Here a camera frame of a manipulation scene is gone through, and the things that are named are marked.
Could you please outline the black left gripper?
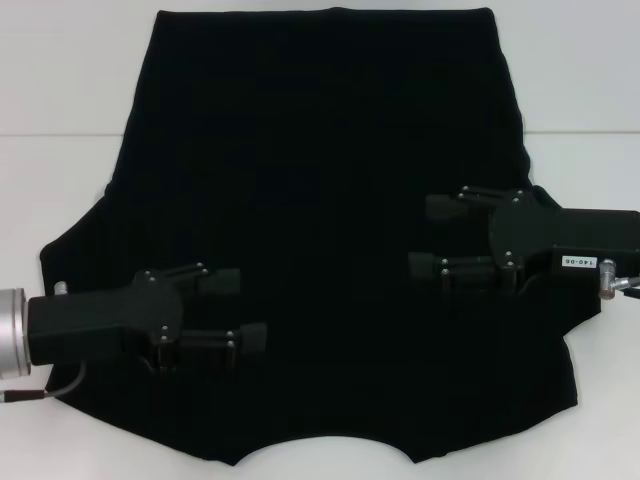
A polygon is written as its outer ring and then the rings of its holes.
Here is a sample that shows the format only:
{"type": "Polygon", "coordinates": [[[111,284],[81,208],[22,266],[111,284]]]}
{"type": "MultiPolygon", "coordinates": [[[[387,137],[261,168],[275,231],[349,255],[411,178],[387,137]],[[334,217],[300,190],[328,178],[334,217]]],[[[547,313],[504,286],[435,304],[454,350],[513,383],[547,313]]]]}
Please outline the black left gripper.
{"type": "Polygon", "coordinates": [[[236,329],[182,330],[183,297],[239,295],[241,271],[202,262],[144,269],[125,287],[34,297],[27,339],[34,365],[62,365],[130,355],[161,372],[232,371],[266,351],[265,323],[236,329]]]}

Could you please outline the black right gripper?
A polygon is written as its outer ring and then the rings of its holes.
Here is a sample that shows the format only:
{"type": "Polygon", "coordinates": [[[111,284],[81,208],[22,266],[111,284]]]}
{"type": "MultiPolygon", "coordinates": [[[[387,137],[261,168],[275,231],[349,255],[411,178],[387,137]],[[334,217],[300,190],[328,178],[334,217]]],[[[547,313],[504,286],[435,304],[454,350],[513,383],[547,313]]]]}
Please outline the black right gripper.
{"type": "Polygon", "coordinates": [[[464,185],[425,197],[427,220],[453,220],[472,211],[490,216],[490,256],[407,255],[411,284],[438,293],[517,292],[540,274],[585,276],[600,294],[639,287],[639,213],[565,209],[521,198],[523,188],[464,185]]]}

